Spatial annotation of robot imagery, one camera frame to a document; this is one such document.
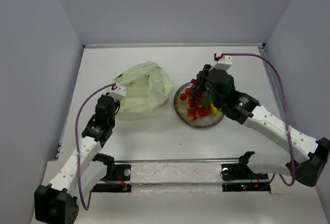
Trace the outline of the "red fake grape bunch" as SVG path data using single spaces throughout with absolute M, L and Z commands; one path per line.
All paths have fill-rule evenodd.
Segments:
M 209 109 L 210 97 L 208 93 L 203 92 L 197 88 L 197 79 L 191 80 L 191 86 L 186 89 L 186 95 L 188 96 L 187 105 L 190 110 L 196 110 L 201 108 Z

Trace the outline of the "yellow fake banana bunch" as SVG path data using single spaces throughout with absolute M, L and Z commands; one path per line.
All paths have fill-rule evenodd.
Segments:
M 216 108 L 211 101 L 205 102 L 187 97 L 187 111 L 189 113 L 195 113 L 195 117 L 206 117 L 209 115 L 216 116 L 221 112 L 219 108 Z

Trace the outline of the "red fake cherry cluster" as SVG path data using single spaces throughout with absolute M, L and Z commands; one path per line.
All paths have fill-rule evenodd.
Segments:
M 201 92 L 193 87 L 187 87 L 183 93 L 179 95 L 179 99 L 182 102 L 186 102 L 187 105 L 187 117 L 193 121 L 200 117 L 206 117 L 209 115 L 210 104 L 203 102 L 204 92 Z

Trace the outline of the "light green plastic bag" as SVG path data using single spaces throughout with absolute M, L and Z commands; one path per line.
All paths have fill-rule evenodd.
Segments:
M 113 82 L 127 87 L 119 110 L 122 119 L 139 119 L 151 114 L 168 100 L 174 88 L 165 70 L 151 61 L 125 70 Z

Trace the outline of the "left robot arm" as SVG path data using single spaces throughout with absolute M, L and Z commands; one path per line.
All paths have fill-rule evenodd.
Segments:
M 76 135 L 76 149 L 60 171 L 34 193 L 35 219 L 43 223 L 74 223 L 79 204 L 89 207 L 86 199 L 99 180 L 114 174 L 114 159 L 101 153 L 112 135 L 115 115 L 126 91 L 101 95 L 95 113 L 81 135 Z

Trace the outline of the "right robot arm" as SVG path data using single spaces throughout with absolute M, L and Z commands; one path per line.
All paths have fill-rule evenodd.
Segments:
M 246 152 L 239 158 L 238 174 L 248 179 L 257 173 L 289 175 L 314 187 L 328 162 L 329 139 L 319 140 L 290 127 L 271 114 L 258 100 L 237 91 L 234 79 L 225 70 L 204 65 L 197 74 L 197 88 L 206 92 L 213 105 L 229 119 L 251 128 L 288 153 L 287 157 Z

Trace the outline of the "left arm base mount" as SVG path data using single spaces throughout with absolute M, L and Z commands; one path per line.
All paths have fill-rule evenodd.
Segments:
M 131 165 L 117 164 L 110 177 L 102 179 L 95 187 L 95 192 L 129 193 L 131 192 Z

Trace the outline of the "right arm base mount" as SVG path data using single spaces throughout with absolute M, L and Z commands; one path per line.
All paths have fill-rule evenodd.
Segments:
M 267 174 L 255 174 L 239 164 L 222 164 L 220 177 L 223 192 L 266 191 L 271 192 Z

